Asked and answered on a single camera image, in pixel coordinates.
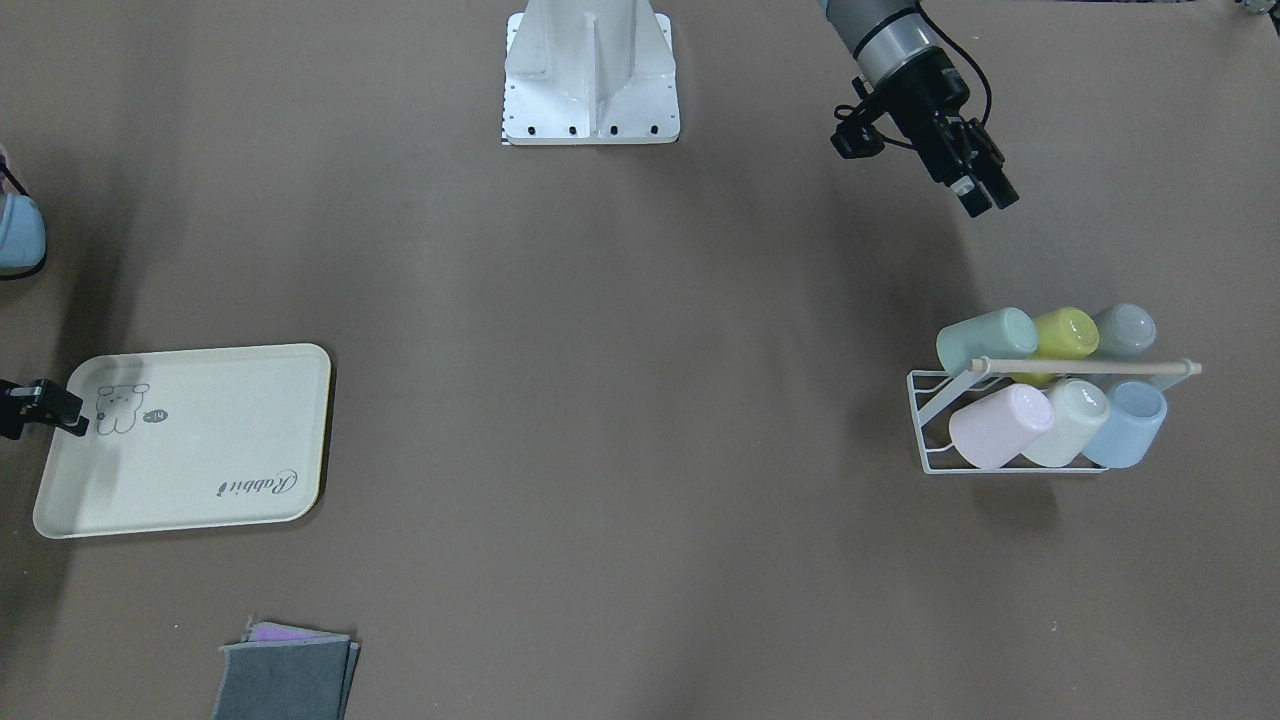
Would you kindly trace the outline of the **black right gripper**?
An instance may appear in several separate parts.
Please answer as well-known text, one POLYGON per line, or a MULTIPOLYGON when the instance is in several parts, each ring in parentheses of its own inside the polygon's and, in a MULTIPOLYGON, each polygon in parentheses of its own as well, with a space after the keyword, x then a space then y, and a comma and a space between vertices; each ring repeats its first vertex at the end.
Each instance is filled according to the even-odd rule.
POLYGON ((79 396, 52 380, 40 379, 20 386, 1 379, 1 437, 19 439, 28 424, 56 427, 74 437, 84 437, 90 419, 81 415, 82 407, 79 396))

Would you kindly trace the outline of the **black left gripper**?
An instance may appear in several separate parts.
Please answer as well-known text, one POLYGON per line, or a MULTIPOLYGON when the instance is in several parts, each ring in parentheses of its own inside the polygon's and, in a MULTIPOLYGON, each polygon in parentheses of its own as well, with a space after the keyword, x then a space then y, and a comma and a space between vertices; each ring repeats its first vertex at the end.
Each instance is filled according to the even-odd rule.
POLYGON ((858 95, 873 117, 890 115, 933 182, 952 184, 970 218, 1020 199, 986 126, 961 117, 970 90, 946 51, 918 53, 869 87, 859 82, 858 95))

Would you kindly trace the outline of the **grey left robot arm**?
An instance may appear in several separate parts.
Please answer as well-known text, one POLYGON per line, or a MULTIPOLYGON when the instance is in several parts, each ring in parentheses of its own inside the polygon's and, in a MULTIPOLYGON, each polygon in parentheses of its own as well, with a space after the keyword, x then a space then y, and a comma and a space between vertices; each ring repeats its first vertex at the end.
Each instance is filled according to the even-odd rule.
POLYGON ((829 142, 844 159, 888 146, 918 155, 970 218, 1006 209, 1019 193, 986 124, 991 86, 974 58, 919 1, 823 1, 824 18, 858 65, 855 105, 835 109, 829 142))

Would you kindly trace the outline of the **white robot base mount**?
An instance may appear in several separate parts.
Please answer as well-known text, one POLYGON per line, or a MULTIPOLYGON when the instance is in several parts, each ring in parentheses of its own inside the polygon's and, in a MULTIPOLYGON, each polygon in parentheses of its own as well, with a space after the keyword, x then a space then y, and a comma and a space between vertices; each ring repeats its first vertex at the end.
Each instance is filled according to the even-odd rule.
POLYGON ((506 22, 502 142, 677 142, 672 29, 649 1, 527 3, 506 22))

